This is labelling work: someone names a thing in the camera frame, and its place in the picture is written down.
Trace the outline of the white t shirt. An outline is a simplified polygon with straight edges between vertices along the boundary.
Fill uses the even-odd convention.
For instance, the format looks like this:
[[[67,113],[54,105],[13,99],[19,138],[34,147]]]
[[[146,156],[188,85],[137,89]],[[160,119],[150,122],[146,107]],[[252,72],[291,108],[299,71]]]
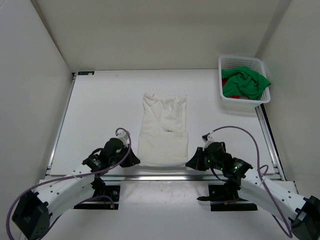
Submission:
[[[188,160],[187,97],[145,93],[137,157],[144,167],[180,167]]]

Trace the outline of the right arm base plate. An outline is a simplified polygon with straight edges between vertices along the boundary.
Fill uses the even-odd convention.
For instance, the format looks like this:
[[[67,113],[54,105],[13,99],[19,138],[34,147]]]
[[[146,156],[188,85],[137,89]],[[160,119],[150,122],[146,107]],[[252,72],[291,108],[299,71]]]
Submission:
[[[256,204],[238,195],[238,189],[232,183],[208,184],[208,196],[199,196],[200,202],[209,202],[211,212],[251,212],[257,211]]]

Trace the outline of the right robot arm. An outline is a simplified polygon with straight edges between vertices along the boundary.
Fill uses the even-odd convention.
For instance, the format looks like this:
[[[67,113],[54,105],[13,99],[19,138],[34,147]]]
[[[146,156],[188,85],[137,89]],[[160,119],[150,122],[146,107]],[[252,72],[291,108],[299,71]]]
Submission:
[[[197,148],[186,167],[222,171],[229,183],[224,188],[227,198],[240,197],[254,203],[289,224],[291,233],[299,240],[320,238],[320,200],[291,192],[263,176],[249,163],[227,153],[224,142],[210,142]]]

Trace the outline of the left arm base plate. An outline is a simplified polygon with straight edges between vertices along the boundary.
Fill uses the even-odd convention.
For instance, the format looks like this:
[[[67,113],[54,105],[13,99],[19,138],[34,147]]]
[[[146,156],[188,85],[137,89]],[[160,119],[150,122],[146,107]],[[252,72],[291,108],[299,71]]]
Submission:
[[[93,195],[91,198],[75,205],[75,210],[118,210],[121,193],[120,183],[93,184]]]

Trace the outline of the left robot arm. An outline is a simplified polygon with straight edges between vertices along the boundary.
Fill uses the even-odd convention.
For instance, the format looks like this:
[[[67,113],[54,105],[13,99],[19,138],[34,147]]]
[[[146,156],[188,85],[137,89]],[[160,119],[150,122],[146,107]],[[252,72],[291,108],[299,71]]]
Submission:
[[[125,132],[110,138],[95,149],[70,174],[42,182],[23,193],[10,217],[28,240],[40,240],[67,210],[86,201],[112,198],[105,195],[101,176],[116,166],[133,167],[140,163]]]

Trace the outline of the green t shirt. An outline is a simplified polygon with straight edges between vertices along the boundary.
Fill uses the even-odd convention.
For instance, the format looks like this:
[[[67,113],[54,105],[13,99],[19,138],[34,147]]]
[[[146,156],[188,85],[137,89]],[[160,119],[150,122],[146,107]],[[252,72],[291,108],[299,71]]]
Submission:
[[[222,88],[226,98],[230,96],[245,96],[249,100],[259,101],[265,91],[271,85],[265,76],[250,69],[247,66],[221,70],[222,79],[227,83]]]

